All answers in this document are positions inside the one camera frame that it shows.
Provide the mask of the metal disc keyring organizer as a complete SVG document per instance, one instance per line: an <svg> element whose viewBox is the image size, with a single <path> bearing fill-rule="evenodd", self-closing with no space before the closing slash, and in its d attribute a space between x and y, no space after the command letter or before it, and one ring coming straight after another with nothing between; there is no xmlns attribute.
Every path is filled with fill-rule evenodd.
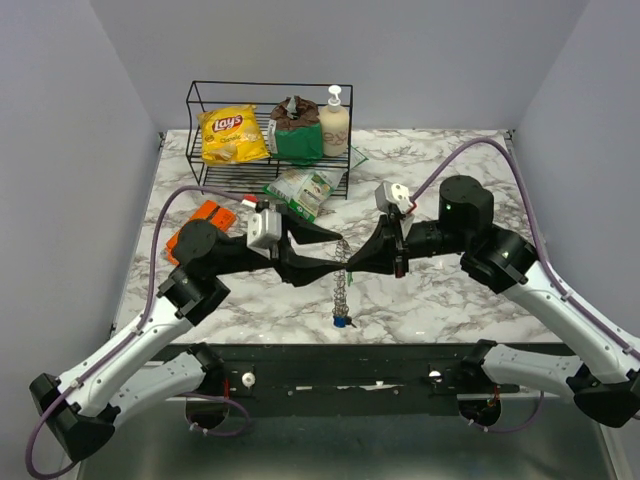
<svg viewBox="0 0 640 480"><path fill-rule="evenodd" d="M350 247L346 240L340 240L335 248L334 252L335 260L340 263L346 263L350 257ZM338 316L349 315L349 307L347 305L346 295L346 274L347 272L342 269L334 273L334 290L333 290L333 310L332 314Z"/></svg>

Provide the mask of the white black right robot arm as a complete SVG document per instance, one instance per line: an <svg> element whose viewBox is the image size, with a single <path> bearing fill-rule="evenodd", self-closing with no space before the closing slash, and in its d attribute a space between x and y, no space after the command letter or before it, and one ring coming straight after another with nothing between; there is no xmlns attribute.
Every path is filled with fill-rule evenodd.
<svg viewBox="0 0 640 480"><path fill-rule="evenodd" d="M457 254L471 279L527 310L572 351L552 356L480 340L456 371L467 389L530 387L570 398L592 420L613 428L638 413L639 360L631 353L638 339L570 292L524 237L494 224L494 197L476 179L445 179L434 221L414 222L408 190L400 184L382 183L375 197L382 214L348 260L348 271L401 278L413 259Z"/></svg>

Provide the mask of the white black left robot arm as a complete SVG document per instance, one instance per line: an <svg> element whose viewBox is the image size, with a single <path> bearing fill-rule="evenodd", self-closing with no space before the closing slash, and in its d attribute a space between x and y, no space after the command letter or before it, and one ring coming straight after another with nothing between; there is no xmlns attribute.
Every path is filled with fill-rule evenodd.
<svg viewBox="0 0 640 480"><path fill-rule="evenodd" d="M187 222L173 256L178 265L152 287L145 308L126 328L74 368L42 373L29 390L68 458L77 463L100 450L133 413L174 395L209 395L224 384L221 362L204 346L144 372L143 366L177 337L197 326L229 295L220 276L274 269L294 287L342 269L334 260L299 256L295 244L341 240L286 208L251 214L246 234L230 237L203 219Z"/></svg>

